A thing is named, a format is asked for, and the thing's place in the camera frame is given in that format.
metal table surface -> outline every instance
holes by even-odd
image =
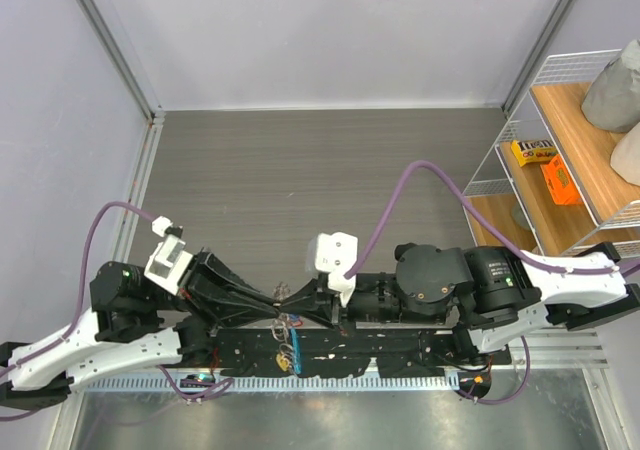
[[[494,371],[493,380],[493,398],[520,381],[509,369]],[[534,370],[517,400],[497,406],[441,391],[228,394],[202,406],[176,405],[134,427],[102,419],[93,425],[100,412],[120,422],[143,420],[175,399],[170,393],[88,393],[72,448],[606,448],[580,370]]]

yellow candy package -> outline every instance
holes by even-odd
[[[527,163],[550,162],[558,154],[551,140],[514,140],[511,151],[521,167]]]

orange package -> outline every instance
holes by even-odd
[[[560,155],[556,155],[547,165],[541,167],[551,198],[556,205],[579,205],[582,203],[578,188]]]

gray wood-grain surface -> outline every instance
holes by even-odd
[[[144,208],[257,288],[297,289],[314,235],[347,232],[362,248],[407,164],[430,160],[463,187],[503,124],[498,109],[174,112]],[[158,242],[147,227],[133,263]],[[426,171],[409,181],[364,271],[393,271],[393,249],[408,241],[473,244],[460,205]]]

wooden shelf board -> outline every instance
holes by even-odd
[[[523,250],[533,250],[536,240],[533,233],[520,227],[511,216],[511,209],[518,204],[513,193],[504,195],[486,195],[470,197],[471,204],[496,227],[500,233]],[[475,218],[468,215],[471,231],[478,245],[499,246],[502,244],[480,225]]]
[[[511,151],[510,143],[501,143],[502,154],[513,178],[520,198],[536,228],[543,251],[558,256],[595,229],[595,224],[584,205],[556,205],[542,175],[540,164],[520,167]],[[634,229],[602,230],[583,245],[603,241],[626,242],[637,240]]]
[[[630,202],[640,200],[640,186],[627,183],[609,165],[624,134],[596,128],[582,114],[580,107],[589,85],[536,85],[531,92],[594,217],[603,223]]]

